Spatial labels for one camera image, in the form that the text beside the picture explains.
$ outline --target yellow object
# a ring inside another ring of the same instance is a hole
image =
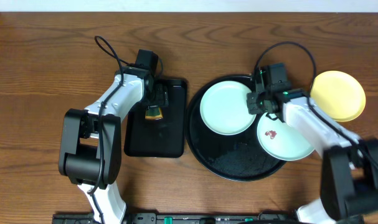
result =
[[[327,115],[341,122],[357,118],[366,105],[366,95],[361,84],[352,76],[339,71],[318,75],[311,97]]]

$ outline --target brown wood surface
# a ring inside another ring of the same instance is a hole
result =
[[[362,84],[366,108],[344,125],[378,138],[378,14],[2,13],[0,223],[50,223],[54,213],[90,212],[57,162],[65,112],[97,100],[117,69],[94,35],[130,62],[138,49],[155,51],[165,75],[188,80],[188,100],[217,77],[250,73],[268,46],[300,42],[314,54],[318,72],[340,70]],[[286,63],[296,87],[308,86],[311,65],[301,50],[275,49],[263,64],[277,62]],[[313,154],[269,178],[233,182],[205,169],[186,145],[178,159],[123,155],[117,182],[137,210],[248,214],[291,210],[318,198],[320,168]],[[366,220],[378,223],[378,213]]]

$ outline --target wooden table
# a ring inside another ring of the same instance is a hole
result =
[[[117,69],[94,35],[130,62],[138,49],[155,51],[166,76],[188,80],[188,100],[217,77],[250,73],[268,46],[300,42],[318,72],[340,70],[362,84],[366,108],[343,125],[378,138],[378,14],[1,13],[0,223],[50,223],[54,213],[91,211],[57,162],[65,112],[97,100]],[[278,62],[295,87],[307,88],[311,64],[300,49],[275,49],[263,64]],[[234,182],[205,169],[186,145],[178,159],[123,155],[117,182],[133,211],[249,214],[318,198],[320,167],[313,154],[269,178]],[[378,223],[378,213],[366,220]]]

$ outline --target black round tray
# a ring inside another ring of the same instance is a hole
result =
[[[260,115],[247,130],[233,136],[217,134],[204,124],[199,109],[202,96],[222,81],[240,82],[249,88],[251,85],[248,75],[229,75],[213,80],[196,93],[185,121],[186,139],[193,155],[211,172],[229,180],[251,181],[272,175],[285,161],[272,157],[260,145],[257,137]]]

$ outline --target black tray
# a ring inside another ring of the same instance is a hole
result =
[[[186,115],[187,143],[197,160],[211,172],[230,180],[251,181],[272,175],[285,161],[270,156],[257,138],[261,115],[244,132],[223,136],[211,131],[202,121],[200,102],[204,93],[218,82],[236,81],[250,87],[248,75],[229,75],[218,78],[201,88],[191,100]]]
[[[124,151],[128,156],[170,157],[183,154],[187,84],[184,80],[158,80],[168,86],[169,106],[163,119],[145,120],[145,110],[128,113]]]

